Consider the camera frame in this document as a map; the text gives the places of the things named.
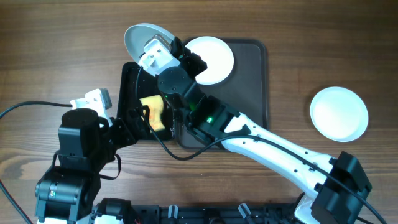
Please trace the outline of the yellow green sponge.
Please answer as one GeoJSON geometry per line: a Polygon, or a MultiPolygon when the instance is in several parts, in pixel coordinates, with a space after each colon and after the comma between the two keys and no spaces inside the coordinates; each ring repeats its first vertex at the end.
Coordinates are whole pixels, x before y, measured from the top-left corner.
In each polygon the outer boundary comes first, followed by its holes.
{"type": "Polygon", "coordinates": [[[149,107],[149,124],[152,129],[157,131],[162,131],[165,126],[161,122],[161,115],[164,109],[164,102],[160,95],[148,96],[141,98],[140,102],[143,106],[149,107]]]}

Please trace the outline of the light grey plate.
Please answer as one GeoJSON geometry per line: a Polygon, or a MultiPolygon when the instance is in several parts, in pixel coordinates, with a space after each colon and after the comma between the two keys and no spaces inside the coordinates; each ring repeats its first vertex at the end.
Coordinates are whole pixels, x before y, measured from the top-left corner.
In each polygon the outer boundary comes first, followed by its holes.
{"type": "Polygon", "coordinates": [[[156,34],[160,34],[168,44],[171,44],[175,38],[172,33],[163,27],[150,23],[136,24],[126,30],[124,43],[133,61],[139,62],[139,57],[144,53],[144,46],[156,34]]]}

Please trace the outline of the white plate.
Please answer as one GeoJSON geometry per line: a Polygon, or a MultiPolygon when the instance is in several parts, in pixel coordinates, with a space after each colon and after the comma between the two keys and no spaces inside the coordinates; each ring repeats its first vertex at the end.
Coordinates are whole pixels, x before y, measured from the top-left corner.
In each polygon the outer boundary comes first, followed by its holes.
{"type": "Polygon", "coordinates": [[[215,85],[225,80],[232,72],[234,55],[223,40],[203,36],[191,40],[185,46],[207,64],[207,69],[195,77],[198,84],[215,85]]]}
{"type": "Polygon", "coordinates": [[[369,124],[364,101],[355,92],[339,86],[325,88],[313,97],[310,118],[319,133],[337,142],[359,139],[369,124]]]}

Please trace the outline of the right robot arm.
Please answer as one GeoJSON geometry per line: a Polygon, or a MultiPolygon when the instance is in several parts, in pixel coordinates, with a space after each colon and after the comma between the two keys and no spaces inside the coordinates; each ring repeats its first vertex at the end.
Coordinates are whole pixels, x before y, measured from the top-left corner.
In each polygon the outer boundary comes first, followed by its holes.
{"type": "Polygon", "coordinates": [[[297,185],[304,193],[294,215],[304,223],[354,223],[372,189],[361,164],[351,154],[331,157],[298,146],[258,126],[244,113],[202,91],[198,77],[228,76],[230,48],[205,48],[205,54],[160,32],[132,44],[128,51],[147,73],[186,130],[205,147],[220,145],[249,157],[297,185]]]}

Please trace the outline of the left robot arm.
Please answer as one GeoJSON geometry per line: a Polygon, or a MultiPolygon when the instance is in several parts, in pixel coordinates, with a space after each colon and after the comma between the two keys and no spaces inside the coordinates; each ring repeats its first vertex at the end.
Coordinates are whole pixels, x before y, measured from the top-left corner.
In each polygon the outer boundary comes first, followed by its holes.
{"type": "Polygon", "coordinates": [[[58,129],[60,149],[54,162],[35,188],[35,214],[39,223],[60,220],[77,223],[91,213],[100,188],[100,172],[113,161],[121,162],[116,151],[133,145],[148,129],[143,125],[140,108],[128,110],[133,125],[122,118],[112,118],[107,89],[89,91],[83,98],[71,100],[72,109],[62,116],[58,129]]]}

